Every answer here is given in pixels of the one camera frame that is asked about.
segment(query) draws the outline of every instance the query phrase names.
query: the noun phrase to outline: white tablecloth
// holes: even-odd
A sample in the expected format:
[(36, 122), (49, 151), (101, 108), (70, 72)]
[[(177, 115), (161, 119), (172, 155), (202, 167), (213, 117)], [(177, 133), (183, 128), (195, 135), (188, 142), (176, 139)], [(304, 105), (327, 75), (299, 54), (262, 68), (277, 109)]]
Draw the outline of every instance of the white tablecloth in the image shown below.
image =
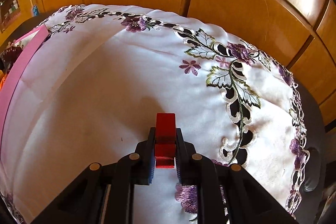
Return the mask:
[[(157, 112), (176, 113), (198, 153), (228, 164), (238, 152), (295, 211), (305, 127), (292, 75), (271, 57), (216, 25), (134, 6), (64, 7), (43, 23), (51, 37), (23, 73), (3, 132), (0, 190), (18, 223), (90, 163), (133, 152)], [(134, 223), (194, 219), (177, 183), (176, 170), (156, 169), (152, 185), (136, 186)]]

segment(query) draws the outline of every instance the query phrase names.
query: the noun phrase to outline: pink frame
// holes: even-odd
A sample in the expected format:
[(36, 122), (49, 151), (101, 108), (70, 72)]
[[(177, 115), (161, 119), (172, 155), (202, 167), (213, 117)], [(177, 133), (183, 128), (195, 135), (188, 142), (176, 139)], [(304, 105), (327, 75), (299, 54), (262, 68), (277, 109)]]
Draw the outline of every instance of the pink frame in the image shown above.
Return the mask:
[(31, 39), (31, 41), (24, 48), (18, 59), (16, 60), (13, 68), (8, 74), (6, 81), (0, 91), (0, 151), (1, 151), (1, 141), (3, 134), (3, 127), (6, 120), (7, 111), (11, 103), (12, 96), (14, 94), (17, 83), (20, 80), (25, 68), (27, 67), (29, 61), (36, 53), (40, 45), (49, 35), (48, 29), (45, 25), (42, 25), (36, 29), (33, 29), (29, 33), (25, 34), (23, 37), (17, 39), (17, 41), (37, 32), (37, 34)]

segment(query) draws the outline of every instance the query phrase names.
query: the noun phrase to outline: embroidered tablecloth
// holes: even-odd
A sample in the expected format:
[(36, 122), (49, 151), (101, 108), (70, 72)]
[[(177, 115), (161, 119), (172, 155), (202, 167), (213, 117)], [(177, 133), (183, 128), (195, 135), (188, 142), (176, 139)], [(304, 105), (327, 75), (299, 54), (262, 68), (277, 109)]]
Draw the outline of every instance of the embroidered tablecloth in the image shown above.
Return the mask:
[[(309, 152), (293, 76), (222, 28), (135, 6), (62, 7), (8, 109), (1, 196), (30, 223), (92, 162), (116, 162), (176, 114), (185, 141), (216, 164), (238, 162), (291, 214)], [(195, 187), (156, 169), (136, 186), (135, 224), (197, 220)]]

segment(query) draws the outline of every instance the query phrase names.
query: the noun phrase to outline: gold rivet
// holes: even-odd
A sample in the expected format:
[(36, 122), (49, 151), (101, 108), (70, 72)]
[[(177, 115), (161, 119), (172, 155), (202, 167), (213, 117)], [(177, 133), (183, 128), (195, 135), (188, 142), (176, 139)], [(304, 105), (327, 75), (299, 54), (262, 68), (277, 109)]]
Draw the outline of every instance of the gold rivet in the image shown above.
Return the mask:
[(197, 154), (197, 153), (193, 154), (191, 157), (193, 158), (193, 160), (201, 160), (202, 159), (202, 155)]
[(129, 155), (129, 158), (131, 160), (137, 160), (138, 158), (140, 158), (140, 155), (138, 153), (132, 153)]
[(98, 170), (100, 168), (100, 164), (98, 164), (98, 163), (93, 163), (93, 164), (90, 164), (90, 170), (92, 170), (92, 171), (96, 171), (96, 170)]
[(233, 171), (236, 171), (236, 172), (238, 172), (238, 171), (240, 171), (240, 170), (242, 169), (242, 167), (241, 167), (239, 164), (232, 164), (232, 165), (230, 166), (230, 168), (231, 168)]

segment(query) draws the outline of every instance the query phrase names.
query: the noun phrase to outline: red object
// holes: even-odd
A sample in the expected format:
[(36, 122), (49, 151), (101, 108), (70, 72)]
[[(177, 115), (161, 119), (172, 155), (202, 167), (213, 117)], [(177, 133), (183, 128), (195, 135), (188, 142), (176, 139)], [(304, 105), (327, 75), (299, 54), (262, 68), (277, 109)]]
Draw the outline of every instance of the red object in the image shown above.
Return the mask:
[(176, 125), (174, 113), (158, 113), (155, 128), (156, 168), (174, 168)]

